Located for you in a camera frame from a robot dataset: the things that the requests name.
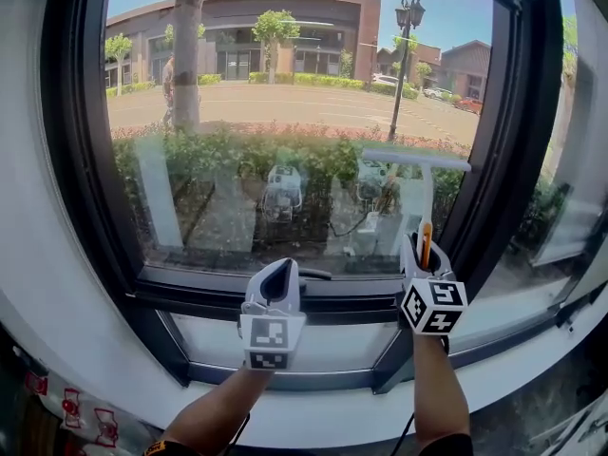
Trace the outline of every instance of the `black sleeve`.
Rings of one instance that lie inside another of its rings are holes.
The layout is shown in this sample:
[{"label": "black sleeve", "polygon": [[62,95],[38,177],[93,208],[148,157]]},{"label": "black sleeve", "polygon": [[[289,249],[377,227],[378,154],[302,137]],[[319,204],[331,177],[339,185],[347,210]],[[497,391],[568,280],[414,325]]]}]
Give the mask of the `black sleeve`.
[{"label": "black sleeve", "polygon": [[473,443],[466,434],[452,434],[425,447],[420,456],[473,456]]},{"label": "black sleeve", "polygon": [[143,456],[200,456],[194,449],[172,441],[154,443]]}]

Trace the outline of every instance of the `road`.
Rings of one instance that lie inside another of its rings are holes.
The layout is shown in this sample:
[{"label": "road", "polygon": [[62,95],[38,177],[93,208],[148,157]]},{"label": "road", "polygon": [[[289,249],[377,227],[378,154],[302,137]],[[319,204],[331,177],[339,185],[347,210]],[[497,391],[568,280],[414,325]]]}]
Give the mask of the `road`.
[{"label": "road", "polygon": [[[394,99],[365,91],[321,86],[249,85],[223,82],[200,88],[202,122],[231,124],[327,124],[332,127],[389,130]],[[109,98],[112,128],[159,121],[165,111],[162,89],[157,86]],[[401,101],[397,133],[473,144],[479,118],[469,112],[424,97]]]}]

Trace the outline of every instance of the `building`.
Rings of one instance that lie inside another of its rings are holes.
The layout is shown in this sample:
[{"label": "building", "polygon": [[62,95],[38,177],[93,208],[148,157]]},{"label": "building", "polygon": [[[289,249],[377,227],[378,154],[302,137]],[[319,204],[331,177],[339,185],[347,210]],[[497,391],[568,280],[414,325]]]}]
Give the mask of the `building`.
[{"label": "building", "polygon": [[[401,60],[401,53],[398,49],[388,50],[382,47],[376,57],[377,72],[386,74],[389,76],[396,76],[396,72],[393,63],[398,63]],[[416,66],[418,63],[427,63],[433,72],[428,75],[424,83],[419,83],[418,74],[416,73]],[[406,81],[417,85],[423,85],[423,87],[430,87],[436,83],[437,77],[436,72],[439,70],[441,64],[441,50],[438,47],[427,46],[426,44],[418,44],[413,52],[408,53],[408,71],[406,75]]]},{"label": "building", "polygon": [[[107,19],[106,38],[122,33],[133,41],[123,65],[124,83],[160,82],[171,54],[164,32],[174,24],[174,6],[174,0],[166,0]],[[375,52],[369,44],[378,35],[379,0],[205,0],[199,74],[245,80],[250,72],[261,71],[264,53],[252,27],[266,10],[288,10],[300,25],[300,38],[279,50],[277,72],[293,72],[295,67],[296,71],[337,75],[340,51],[345,49],[352,53],[353,78],[369,79],[375,67]],[[116,84],[117,67],[115,62],[106,62],[106,86]]]},{"label": "building", "polygon": [[484,100],[487,71],[490,64],[488,44],[471,41],[447,50],[441,56],[437,86],[463,98]]}]

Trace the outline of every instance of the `tree trunk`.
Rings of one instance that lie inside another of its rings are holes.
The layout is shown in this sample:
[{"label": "tree trunk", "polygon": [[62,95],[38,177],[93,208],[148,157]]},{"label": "tree trunk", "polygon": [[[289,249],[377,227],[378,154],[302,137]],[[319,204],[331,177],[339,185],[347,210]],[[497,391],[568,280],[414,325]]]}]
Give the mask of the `tree trunk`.
[{"label": "tree trunk", "polygon": [[277,39],[270,40],[270,70],[268,72],[268,83],[275,83],[276,65],[278,63],[278,41]]},{"label": "tree trunk", "polygon": [[116,96],[121,96],[123,94],[123,91],[121,90],[121,88],[123,87],[123,60],[124,58],[120,58],[117,59],[117,63],[118,63],[118,75],[117,75],[117,82],[116,82]]},{"label": "tree trunk", "polygon": [[174,124],[195,132],[199,129],[199,24],[203,0],[176,0],[174,25]]}]

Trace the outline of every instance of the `person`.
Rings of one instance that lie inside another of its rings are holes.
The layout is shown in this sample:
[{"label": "person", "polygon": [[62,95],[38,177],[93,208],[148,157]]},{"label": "person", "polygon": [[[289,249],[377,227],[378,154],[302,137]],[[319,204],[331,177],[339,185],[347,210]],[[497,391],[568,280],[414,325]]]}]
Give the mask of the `person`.
[{"label": "person", "polygon": [[[468,406],[441,339],[414,335],[413,345],[414,421],[420,455],[472,455]],[[273,374],[241,368],[184,408],[144,455],[219,454],[230,444]]]},{"label": "person", "polygon": [[173,92],[175,90],[174,64],[175,58],[171,54],[167,64],[162,69],[162,93],[164,94],[164,101],[167,104],[167,111],[164,113],[164,117],[162,117],[164,124],[168,124],[173,116]]}]

